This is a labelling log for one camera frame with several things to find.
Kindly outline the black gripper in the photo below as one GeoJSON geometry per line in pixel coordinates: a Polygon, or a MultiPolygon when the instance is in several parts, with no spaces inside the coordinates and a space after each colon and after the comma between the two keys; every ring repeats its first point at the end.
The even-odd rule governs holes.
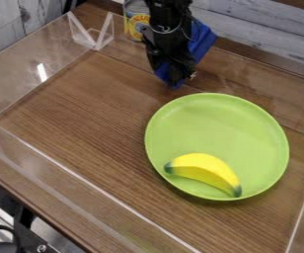
{"type": "MultiPolygon", "coordinates": [[[[178,49],[185,48],[185,39],[181,37],[181,31],[190,34],[190,23],[182,24],[173,31],[164,33],[154,31],[152,26],[144,26],[144,43],[153,70],[158,70],[162,58],[161,53],[174,55],[178,49]]],[[[172,63],[168,69],[168,85],[176,87],[186,77],[186,66],[184,63],[172,63]]]]}

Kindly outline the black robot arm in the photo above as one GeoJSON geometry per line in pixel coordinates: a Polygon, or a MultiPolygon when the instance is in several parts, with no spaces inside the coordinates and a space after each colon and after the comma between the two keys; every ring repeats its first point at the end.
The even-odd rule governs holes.
{"type": "Polygon", "coordinates": [[[196,72],[190,52],[193,0],[145,0],[150,23],[142,28],[148,58],[157,77],[176,87],[196,72]]]}

